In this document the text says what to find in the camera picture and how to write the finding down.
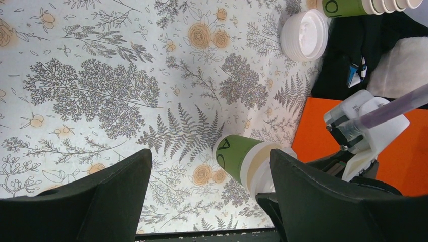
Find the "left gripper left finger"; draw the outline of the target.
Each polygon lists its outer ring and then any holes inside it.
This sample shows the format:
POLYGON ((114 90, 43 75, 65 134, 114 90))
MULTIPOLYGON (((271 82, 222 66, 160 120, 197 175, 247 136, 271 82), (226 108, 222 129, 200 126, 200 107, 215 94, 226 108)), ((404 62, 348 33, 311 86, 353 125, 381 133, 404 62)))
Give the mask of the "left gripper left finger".
POLYGON ((1 241, 134 241, 152 170, 142 149, 36 196, 1 200, 1 241))

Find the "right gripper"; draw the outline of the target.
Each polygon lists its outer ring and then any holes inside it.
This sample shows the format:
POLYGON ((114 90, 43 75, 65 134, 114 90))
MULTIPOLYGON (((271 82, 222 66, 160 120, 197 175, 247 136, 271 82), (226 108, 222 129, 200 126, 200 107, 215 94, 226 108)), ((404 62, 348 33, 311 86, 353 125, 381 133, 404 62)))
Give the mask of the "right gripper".
POLYGON ((330 156, 308 162, 307 165, 345 182, 388 194, 402 195, 392 185, 376 180, 379 162, 370 151, 363 151, 358 154, 338 151, 330 156))

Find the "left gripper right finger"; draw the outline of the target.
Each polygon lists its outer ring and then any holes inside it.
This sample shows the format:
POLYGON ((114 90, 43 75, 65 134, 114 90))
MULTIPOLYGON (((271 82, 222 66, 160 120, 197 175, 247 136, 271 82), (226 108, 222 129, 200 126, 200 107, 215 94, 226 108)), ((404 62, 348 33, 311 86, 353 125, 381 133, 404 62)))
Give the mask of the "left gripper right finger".
POLYGON ((269 165, 275 191, 256 201, 281 241, 427 241, 427 195, 365 177, 346 182, 279 149, 269 165))

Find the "green paper cup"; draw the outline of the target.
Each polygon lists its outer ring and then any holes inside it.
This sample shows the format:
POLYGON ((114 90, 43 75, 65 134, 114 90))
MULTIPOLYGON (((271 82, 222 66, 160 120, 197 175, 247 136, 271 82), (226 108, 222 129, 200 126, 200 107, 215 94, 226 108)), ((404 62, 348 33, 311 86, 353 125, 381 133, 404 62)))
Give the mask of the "green paper cup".
POLYGON ((213 154, 218 165, 242 185, 240 171, 244 157, 251 148, 261 142, 264 141, 239 135, 222 136, 216 142, 213 154))

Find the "white plastic lid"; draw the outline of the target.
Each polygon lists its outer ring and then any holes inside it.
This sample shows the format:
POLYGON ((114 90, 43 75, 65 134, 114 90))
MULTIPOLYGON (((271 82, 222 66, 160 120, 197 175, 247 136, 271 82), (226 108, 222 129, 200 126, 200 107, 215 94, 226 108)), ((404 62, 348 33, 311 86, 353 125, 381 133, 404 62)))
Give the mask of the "white plastic lid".
POLYGON ((240 179, 242 186, 253 199, 259 193, 275 191, 270 170, 270 151, 272 149, 280 149, 297 158, 297 154, 291 148, 283 148, 278 143, 261 142, 251 148, 242 162, 240 179))

